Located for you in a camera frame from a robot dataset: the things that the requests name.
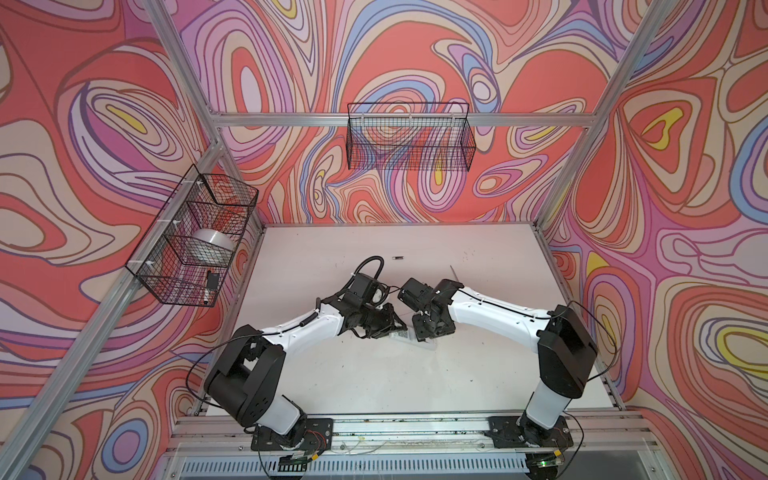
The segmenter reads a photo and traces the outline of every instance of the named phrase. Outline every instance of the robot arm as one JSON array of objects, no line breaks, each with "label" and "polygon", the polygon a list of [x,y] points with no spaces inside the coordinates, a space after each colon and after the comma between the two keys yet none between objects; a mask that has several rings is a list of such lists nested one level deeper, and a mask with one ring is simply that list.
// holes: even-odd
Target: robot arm
[{"label": "robot arm", "polygon": [[[373,260],[380,262],[376,275],[360,273]],[[287,398],[275,396],[285,358],[347,330],[375,339],[407,328],[392,304],[385,303],[389,286],[378,281],[383,264],[382,257],[364,260],[339,292],[318,298],[314,310],[289,322],[264,330],[241,326],[205,379],[205,391],[243,427],[263,425],[281,445],[296,445],[306,431],[306,415]]]},{"label": "robot arm", "polygon": [[[374,277],[360,273],[371,260],[381,263]],[[261,331],[240,327],[205,379],[205,391],[243,427],[263,425],[281,445],[298,445],[306,433],[306,415],[290,400],[275,396],[286,356],[350,329],[359,338],[376,339],[407,328],[392,304],[385,303],[389,287],[377,280],[382,266],[381,257],[370,257],[339,292],[317,299],[314,310],[289,322]],[[544,445],[571,399],[581,397],[597,348],[571,309],[529,309],[452,280],[433,289],[412,278],[398,298],[418,312],[412,321],[419,340],[449,335],[455,323],[467,323],[538,354],[541,381],[518,420],[523,442]],[[257,359],[249,369],[246,363]]]},{"label": "robot arm", "polygon": [[453,280],[433,289],[410,279],[398,298],[411,310],[419,341],[450,335],[467,323],[506,336],[538,354],[540,381],[518,420],[519,437],[543,445],[572,399],[584,392],[597,347],[573,310],[534,310],[482,295]]}]

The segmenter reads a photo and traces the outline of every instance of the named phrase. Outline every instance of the aluminum frame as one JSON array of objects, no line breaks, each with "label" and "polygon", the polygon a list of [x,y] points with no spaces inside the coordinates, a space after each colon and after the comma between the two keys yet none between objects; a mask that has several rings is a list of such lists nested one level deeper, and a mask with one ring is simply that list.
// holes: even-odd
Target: aluminum frame
[{"label": "aluminum frame", "polygon": [[[203,88],[200,86],[197,76],[194,74],[192,64],[187,57],[184,46],[181,44],[181,37],[170,14],[168,14],[168,10],[165,8],[163,0],[144,0],[144,8],[150,23],[160,39],[160,43],[165,48],[170,63],[174,66],[180,83],[192,102],[197,118],[208,135],[208,139],[226,146],[221,137],[221,132],[211,119],[208,99],[205,93],[203,93]],[[222,168],[230,177],[242,180],[243,174],[235,164],[232,152],[230,152],[229,148],[226,150],[226,155],[223,156]]]},{"label": "aluminum frame", "polygon": [[618,103],[621,93],[629,84],[632,74],[650,47],[654,36],[676,4],[677,0],[653,0],[651,2],[630,40],[627,50],[621,57],[616,71],[603,90],[598,107],[595,109],[594,123],[590,128],[581,132],[574,144],[573,153],[565,161],[558,177],[546,193],[544,203],[541,205],[535,220],[537,225],[546,222],[557,210],[558,199],[571,186],[575,174],[584,165],[593,145],[600,137],[611,111]]},{"label": "aluminum frame", "polygon": [[[220,145],[212,144],[200,158],[200,171],[210,171],[220,155]],[[171,220],[184,202],[197,172],[190,169],[187,176],[158,220]],[[153,223],[134,256],[146,257],[164,230],[164,222]],[[123,269],[6,439],[0,451],[0,480],[15,480],[24,474],[140,287],[134,275]]]},{"label": "aluminum frame", "polygon": [[[212,113],[217,127],[346,127],[347,114],[343,113],[296,113],[296,114],[230,114]],[[376,114],[376,117],[403,117],[407,114]],[[450,114],[430,114],[430,117]],[[596,116],[592,113],[530,113],[530,114],[481,114],[469,113],[467,120],[473,127],[591,127]]]},{"label": "aluminum frame", "polygon": [[[648,428],[641,412],[616,409],[575,409],[584,428],[583,450],[657,450],[661,445]],[[493,412],[390,413],[310,415],[333,418],[334,448],[328,455],[348,455],[352,449],[376,449],[379,453],[460,453],[494,450],[488,417],[521,415],[519,410]],[[582,432],[576,421],[566,417],[574,443]],[[184,417],[171,434],[167,451],[171,455],[215,456],[243,452],[252,454],[253,435],[243,433],[229,417]],[[551,452],[552,448],[499,449],[507,452]]]},{"label": "aluminum frame", "polygon": [[[541,219],[551,215],[551,210],[556,207],[553,199],[556,200],[562,195],[563,191],[568,188],[573,173],[584,163],[591,144],[597,139],[599,130],[607,121],[619,94],[629,82],[632,72],[650,45],[656,30],[676,2],[677,0],[654,0],[651,3],[593,114],[472,114],[470,123],[473,126],[586,127],[580,136],[581,143],[578,144],[578,150],[574,149],[574,153],[558,175],[555,185],[549,190],[545,205],[537,216],[536,224],[540,224]],[[211,112],[210,105],[181,44],[179,34],[162,0],[144,0],[144,5],[161,44],[165,48],[174,69],[180,75],[180,82],[184,90],[187,91],[195,113],[211,142],[206,153],[198,162],[200,171],[206,173],[212,171],[218,157],[222,157],[222,167],[227,174],[235,178],[242,178],[229,148],[226,148],[219,127],[237,126],[236,122],[240,121],[248,122],[241,124],[243,126],[323,127],[334,126],[337,125],[335,122],[341,121],[338,114],[235,114],[233,116],[232,114]],[[346,115],[341,114],[341,116],[346,121]],[[226,152],[224,155],[219,155],[223,153],[222,148],[226,148]],[[180,187],[179,193],[183,193],[182,187]],[[184,198],[184,195],[177,195],[175,200],[169,202],[167,208],[169,214],[174,213],[178,208],[178,198]],[[263,226],[258,219],[255,221],[261,236],[263,235]],[[147,235],[142,249],[153,245],[162,230],[155,224],[151,233]],[[24,474],[137,290],[138,281],[128,271],[123,272],[94,315],[88,320],[84,329],[78,334],[72,347],[59,362],[43,389],[26,409],[11,435],[6,439],[4,448],[0,452],[0,480],[16,480]]]}]

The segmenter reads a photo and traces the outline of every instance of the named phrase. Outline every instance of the white robot arm segment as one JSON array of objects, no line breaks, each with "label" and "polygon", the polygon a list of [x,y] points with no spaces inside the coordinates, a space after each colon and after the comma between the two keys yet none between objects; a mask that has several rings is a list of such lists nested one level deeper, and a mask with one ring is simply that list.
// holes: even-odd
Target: white robot arm segment
[{"label": "white robot arm segment", "polygon": [[[302,322],[312,317],[312,320],[302,325]],[[294,356],[316,343],[339,335],[343,324],[344,317],[339,310],[327,303],[321,303],[311,312],[289,322],[263,329],[262,332],[269,343],[282,346],[286,356]]]},{"label": "white robot arm segment", "polygon": [[536,332],[547,327],[551,318],[547,310],[507,303],[466,286],[454,293],[451,300],[448,309],[455,322],[490,330],[538,353]]}]

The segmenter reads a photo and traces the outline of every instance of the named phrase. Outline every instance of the psychedelic patterned wall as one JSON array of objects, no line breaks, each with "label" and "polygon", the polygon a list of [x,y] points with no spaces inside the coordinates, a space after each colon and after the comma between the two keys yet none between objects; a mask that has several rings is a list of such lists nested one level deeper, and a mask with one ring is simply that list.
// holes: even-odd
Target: psychedelic patterned wall
[{"label": "psychedelic patterned wall", "polygon": [[[190,0],[174,16],[215,111],[450,101],[589,112],[644,1]],[[466,172],[350,172],[345,128],[223,132],[268,223],[530,221],[579,129],[479,127]]]},{"label": "psychedelic patterned wall", "polygon": [[767,3],[681,0],[546,225],[682,478],[768,478],[767,78]]},{"label": "psychedelic patterned wall", "polygon": [[[207,146],[143,9],[69,4],[0,2],[0,441]],[[213,309],[136,295],[25,478],[149,475],[252,245]]]}]

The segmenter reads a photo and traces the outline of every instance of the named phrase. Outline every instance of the wire mesh basket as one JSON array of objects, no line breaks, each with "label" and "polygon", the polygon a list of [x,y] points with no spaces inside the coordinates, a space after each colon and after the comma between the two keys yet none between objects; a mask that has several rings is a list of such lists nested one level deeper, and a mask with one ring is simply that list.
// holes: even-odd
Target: wire mesh basket
[{"label": "wire mesh basket", "polygon": [[350,170],[464,170],[475,156],[465,102],[347,104]]},{"label": "wire mesh basket", "polygon": [[161,303],[213,306],[258,194],[256,188],[227,175],[197,172],[159,241],[146,258],[129,260],[126,267]]}]

